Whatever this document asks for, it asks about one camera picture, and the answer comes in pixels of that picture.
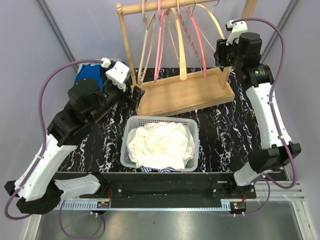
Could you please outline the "pink hanger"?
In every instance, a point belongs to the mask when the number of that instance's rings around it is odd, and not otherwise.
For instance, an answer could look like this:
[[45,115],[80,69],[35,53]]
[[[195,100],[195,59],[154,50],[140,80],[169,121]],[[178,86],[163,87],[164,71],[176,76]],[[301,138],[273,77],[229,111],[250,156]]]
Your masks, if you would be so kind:
[[186,34],[187,40],[189,42],[189,45],[192,48],[192,52],[195,55],[196,60],[200,65],[200,69],[202,71],[202,74],[203,74],[204,77],[207,77],[207,62],[206,62],[203,42],[202,42],[202,38],[200,36],[200,31],[198,29],[198,25],[197,25],[197,23],[195,21],[195,18],[193,16],[192,12],[188,9],[188,7],[187,6],[183,6],[183,9],[186,11],[186,13],[187,13],[187,15],[188,15],[188,17],[189,17],[189,19],[190,19],[190,21],[192,23],[192,26],[193,26],[193,29],[194,29],[195,35],[196,35],[196,41],[197,41],[199,49],[197,49],[196,44],[193,41],[193,39],[192,39],[192,37],[191,37],[191,35],[189,33],[188,27],[187,27],[187,25],[186,25],[181,13],[179,14],[180,23],[182,25],[182,28],[183,28],[185,34]]
[[165,11],[161,11],[161,0],[157,1],[157,13],[159,20],[159,30],[158,30],[158,41],[157,41],[157,52],[156,52],[156,61],[155,61],[155,69],[154,69],[154,78],[153,81],[156,83],[158,80],[162,57],[163,57],[163,49],[164,49],[164,38],[165,38]]

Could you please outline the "blue white striped top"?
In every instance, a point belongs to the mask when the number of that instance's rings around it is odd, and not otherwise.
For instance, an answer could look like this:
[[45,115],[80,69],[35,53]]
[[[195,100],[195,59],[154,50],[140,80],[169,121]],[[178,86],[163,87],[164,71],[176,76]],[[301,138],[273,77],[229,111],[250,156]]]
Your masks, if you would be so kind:
[[170,173],[175,171],[171,167],[166,167],[162,169],[158,168],[152,168],[152,167],[145,167],[145,166],[137,166],[135,162],[132,162],[130,157],[129,157],[129,152],[126,149],[124,152],[121,153],[120,155],[120,163],[126,167],[126,168],[135,168],[135,169],[140,169],[143,173],[151,173],[151,172],[158,172],[158,173]]

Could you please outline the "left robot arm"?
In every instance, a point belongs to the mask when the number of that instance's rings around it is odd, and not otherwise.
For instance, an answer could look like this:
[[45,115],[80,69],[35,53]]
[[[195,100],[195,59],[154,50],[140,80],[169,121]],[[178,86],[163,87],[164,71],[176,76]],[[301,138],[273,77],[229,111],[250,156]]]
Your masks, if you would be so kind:
[[16,206],[22,214],[44,215],[62,201],[77,197],[103,198],[110,193],[108,180],[98,171],[67,180],[54,179],[54,175],[115,105],[127,104],[135,111],[145,91],[127,84],[120,89],[111,80],[99,87],[96,80],[84,78],[67,93],[69,101],[44,131],[45,145],[26,172],[4,186],[11,197],[18,197]]

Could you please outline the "cream wooden hanger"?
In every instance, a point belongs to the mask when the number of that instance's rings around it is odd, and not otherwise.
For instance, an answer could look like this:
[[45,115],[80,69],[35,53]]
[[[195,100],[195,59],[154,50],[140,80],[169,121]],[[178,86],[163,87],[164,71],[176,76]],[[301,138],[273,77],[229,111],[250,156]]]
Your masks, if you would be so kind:
[[167,16],[169,17],[171,13],[174,15],[174,24],[175,29],[177,32],[177,39],[178,39],[178,51],[176,50],[175,42],[173,40],[173,36],[171,33],[171,28],[169,27],[169,34],[171,38],[171,42],[174,48],[174,51],[176,53],[177,62],[179,65],[179,79],[184,81],[187,79],[187,67],[186,67],[186,56],[185,56],[185,48],[184,48],[184,42],[183,42],[183,36],[182,36],[182,30],[180,27],[179,22],[179,9],[180,9],[180,3],[177,0],[176,1],[176,8],[169,8],[167,10]]

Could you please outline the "white tank top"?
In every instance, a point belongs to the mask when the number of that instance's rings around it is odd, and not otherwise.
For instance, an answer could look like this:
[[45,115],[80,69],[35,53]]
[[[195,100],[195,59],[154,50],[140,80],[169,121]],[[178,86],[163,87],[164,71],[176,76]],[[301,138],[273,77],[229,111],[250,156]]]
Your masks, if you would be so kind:
[[126,147],[136,167],[156,170],[185,169],[196,149],[189,128],[180,122],[151,122],[133,128],[128,132]]

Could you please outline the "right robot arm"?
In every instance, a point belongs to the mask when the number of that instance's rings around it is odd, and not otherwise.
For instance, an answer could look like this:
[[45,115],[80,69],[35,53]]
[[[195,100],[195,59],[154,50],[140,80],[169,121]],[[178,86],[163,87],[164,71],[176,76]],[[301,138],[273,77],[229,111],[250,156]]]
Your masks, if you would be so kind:
[[299,143],[293,143],[277,105],[275,80],[268,65],[261,60],[262,39],[253,32],[241,33],[232,41],[219,39],[214,53],[219,67],[233,67],[236,78],[242,84],[254,110],[260,132],[261,149],[248,155],[248,162],[233,174],[233,182],[227,185],[228,195],[239,198],[245,186],[262,175],[293,163],[302,151]]

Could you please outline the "beige plastic hanger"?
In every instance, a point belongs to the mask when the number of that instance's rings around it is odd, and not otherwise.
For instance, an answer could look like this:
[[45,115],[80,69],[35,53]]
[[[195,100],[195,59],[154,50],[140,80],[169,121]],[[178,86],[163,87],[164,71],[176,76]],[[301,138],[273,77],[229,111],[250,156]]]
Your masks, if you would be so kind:
[[145,33],[144,33],[144,40],[143,46],[141,51],[140,63],[138,68],[138,75],[137,75],[137,84],[141,85],[144,82],[148,65],[150,62],[150,57],[153,48],[153,41],[155,35],[155,17],[156,15],[153,14],[150,19],[146,16],[145,6],[146,0],[143,0],[141,3],[141,13],[142,13],[142,20],[145,23]]

